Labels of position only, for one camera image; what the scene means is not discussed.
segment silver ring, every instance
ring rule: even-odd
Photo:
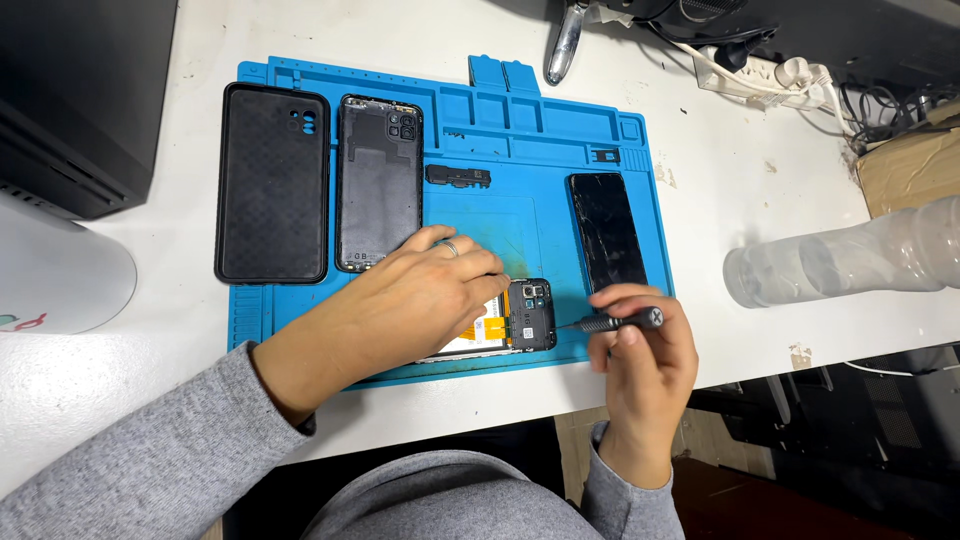
[[[450,251],[453,253],[454,257],[458,257],[460,255],[460,252],[457,251],[457,246],[453,245],[453,242],[444,240],[440,243],[440,245],[450,248]]]

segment black smartphone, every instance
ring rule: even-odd
[[[473,321],[435,355],[418,363],[549,351],[557,345],[553,295],[542,278],[512,280],[502,294],[485,304]]]
[[[623,177],[575,174],[567,182],[590,292],[614,283],[647,284]]]
[[[250,83],[224,90],[214,273],[231,284],[326,276],[330,106]]]
[[[348,94],[340,102],[337,268],[363,272],[423,221],[423,113]]]

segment clear plastic bottle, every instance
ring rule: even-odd
[[[727,254],[723,275],[744,307],[960,288],[960,196],[847,229],[737,248]]]

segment forearm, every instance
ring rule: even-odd
[[[0,537],[196,538],[308,434],[276,411],[244,344],[16,489]]]
[[[584,518],[607,540],[684,538],[673,505],[672,474],[658,489],[641,489],[619,477],[596,452],[606,422],[590,431],[590,472],[581,503]]]

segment cardboard box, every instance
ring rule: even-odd
[[[960,100],[928,116],[933,127],[960,127]],[[901,135],[856,163],[871,217],[960,194],[960,129]]]

